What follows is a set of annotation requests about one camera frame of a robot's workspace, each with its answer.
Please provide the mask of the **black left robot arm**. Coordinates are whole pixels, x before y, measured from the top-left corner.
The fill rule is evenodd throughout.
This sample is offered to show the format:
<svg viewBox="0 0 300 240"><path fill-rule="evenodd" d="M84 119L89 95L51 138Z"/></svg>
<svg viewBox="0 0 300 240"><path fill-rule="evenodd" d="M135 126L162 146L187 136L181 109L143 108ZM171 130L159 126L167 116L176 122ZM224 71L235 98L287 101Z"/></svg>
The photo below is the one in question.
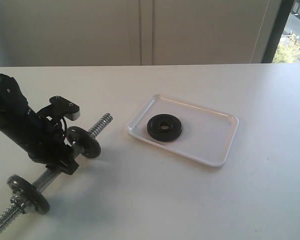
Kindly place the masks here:
<svg viewBox="0 0 300 240"><path fill-rule="evenodd" d="M15 78L0 73L0 131L33 162L72 175L79 165L72 147L65 143L65 119L78 119L80 108L61 96L53 96L49 102L34 112Z"/></svg>

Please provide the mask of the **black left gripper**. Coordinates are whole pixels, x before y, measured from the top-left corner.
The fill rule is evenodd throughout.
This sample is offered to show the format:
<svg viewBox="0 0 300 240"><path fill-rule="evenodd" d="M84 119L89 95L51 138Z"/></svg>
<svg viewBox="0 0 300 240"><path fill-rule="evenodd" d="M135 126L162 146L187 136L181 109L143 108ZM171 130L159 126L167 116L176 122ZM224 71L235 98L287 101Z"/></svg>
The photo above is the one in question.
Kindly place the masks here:
<svg viewBox="0 0 300 240"><path fill-rule="evenodd" d="M53 117L51 109L4 112L4 134L25 150L35 163L73 175L79 168L75 150L65 143L66 118Z"/></svg>

